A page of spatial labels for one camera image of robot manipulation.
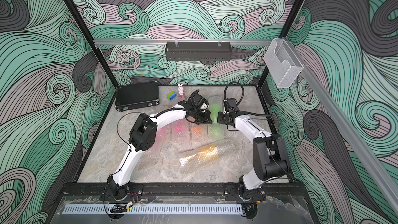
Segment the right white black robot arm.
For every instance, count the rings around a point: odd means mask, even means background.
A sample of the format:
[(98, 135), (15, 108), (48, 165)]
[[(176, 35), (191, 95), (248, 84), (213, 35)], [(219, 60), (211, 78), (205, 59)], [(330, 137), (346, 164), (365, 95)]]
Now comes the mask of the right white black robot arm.
[[(230, 86), (241, 87), (239, 100), (227, 97)], [(238, 82), (227, 84), (223, 92), (224, 110), (218, 113), (217, 123), (232, 126), (235, 131), (241, 132), (252, 143), (253, 169), (240, 177), (238, 182), (239, 196), (245, 201), (253, 199), (263, 185), (285, 175), (289, 175), (290, 161), (283, 137), (265, 131), (254, 123), (251, 116), (270, 117), (267, 114), (258, 114), (238, 109), (244, 98), (244, 87)]]

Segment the orange plastic wine glass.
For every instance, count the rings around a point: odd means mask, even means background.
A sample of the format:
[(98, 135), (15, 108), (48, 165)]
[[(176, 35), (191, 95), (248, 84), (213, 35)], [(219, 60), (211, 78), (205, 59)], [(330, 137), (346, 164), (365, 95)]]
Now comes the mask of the orange plastic wine glass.
[(203, 133), (203, 129), (202, 129), (202, 127), (199, 126), (199, 125), (193, 126), (192, 129), (191, 129), (191, 131), (192, 131), (192, 133), (195, 134), (195, 135), (201, 135), (201, 134)]

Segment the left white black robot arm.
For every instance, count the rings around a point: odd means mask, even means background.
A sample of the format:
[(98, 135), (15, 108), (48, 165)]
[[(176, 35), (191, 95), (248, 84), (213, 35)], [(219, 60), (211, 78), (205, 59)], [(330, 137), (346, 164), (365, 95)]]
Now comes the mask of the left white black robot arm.
[(140, 114), (129, 132), (127, 150), (120, 165), (107, 179), (106, 192), (117, 201), (125, 199), (134, 168), (143, 153), (154, 145), (157, 131), (188, 117), (193, 118), (197, 125), (212, 123), (209, 101), (199, 94), (199, 90), (172, 108), (152, 115)]

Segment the bubble wrap of green glass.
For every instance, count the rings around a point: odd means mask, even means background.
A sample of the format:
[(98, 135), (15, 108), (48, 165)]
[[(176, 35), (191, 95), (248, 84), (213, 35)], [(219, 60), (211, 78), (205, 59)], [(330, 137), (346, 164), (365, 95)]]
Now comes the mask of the bubble wrap of green glass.
[(219, 141), (224, 139), (224, 125), (217, 122), (218, 113), (223, 111), (222, 98), (221, 96), (215, 95), (208, 99), (210, 111), (210, 118), (212, 124), (208, 126), (208, 137), (213, 141)]

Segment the green plastic wine glass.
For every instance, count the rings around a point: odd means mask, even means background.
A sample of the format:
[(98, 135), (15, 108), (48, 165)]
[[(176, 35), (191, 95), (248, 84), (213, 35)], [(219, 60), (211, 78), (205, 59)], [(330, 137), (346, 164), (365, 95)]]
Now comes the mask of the green plastic wine glass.
[(212, 104), (210, 105), (209, 110), (211, 112), (213, 123), (208, 126), (208, 136), (214, 140), (222, 139), (224, 137), (223, 125), (217, 123), (217, 116), (218, 112), (221, 111), (221, 106), (218, 104)]

